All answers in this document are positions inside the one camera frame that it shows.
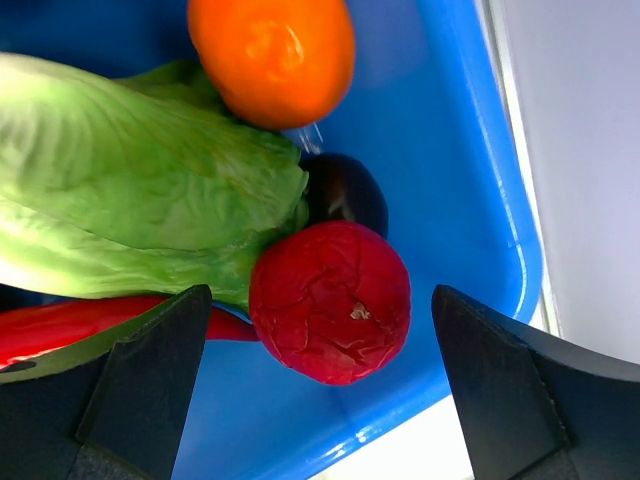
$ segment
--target tomato skin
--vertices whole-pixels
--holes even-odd
[[[319,121],[351,87],[356,38],[344,0],[190,0],[188,25],[211,82],[256,127]]]
[[[400,352],[410,296],[407,270],[382,237],[331,221],[261,257],[249,309],[260,340],[281,363],[321,383],[347,385]]]

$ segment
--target blue plastic tray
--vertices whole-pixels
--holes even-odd
[[[437,283],[523,321],[538,300],[539,244],[473,0],[348,3],[355,81],[319,129],[325,150],[362,160],[386,195],[413,285],[407,346],[332,388],[260,344],[210,343],[175,479],[307,478],[444,397]],[[5,0],[0,50],[131,75],[195,58],[185,11],[185,0]]]

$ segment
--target orange fruit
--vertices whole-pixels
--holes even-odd
[[[353,79],[344,0],[190,0],[189,33],[231,111],[268,130],[321,120]]]

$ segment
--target eggplant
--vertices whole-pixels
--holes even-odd
[[[347,155],[323,153],[302,160],[300,166],[309,172],[308,226],[349,220],[387,238],[387,202],[373,175],[360,161]]]

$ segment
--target lettuce leaf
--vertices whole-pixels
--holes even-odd
[[[229,113],[196,63],[111,80],[3,53],[0,71],[0,283],[204,283],[246,307],[257,258],[307,220],[299,149]]]

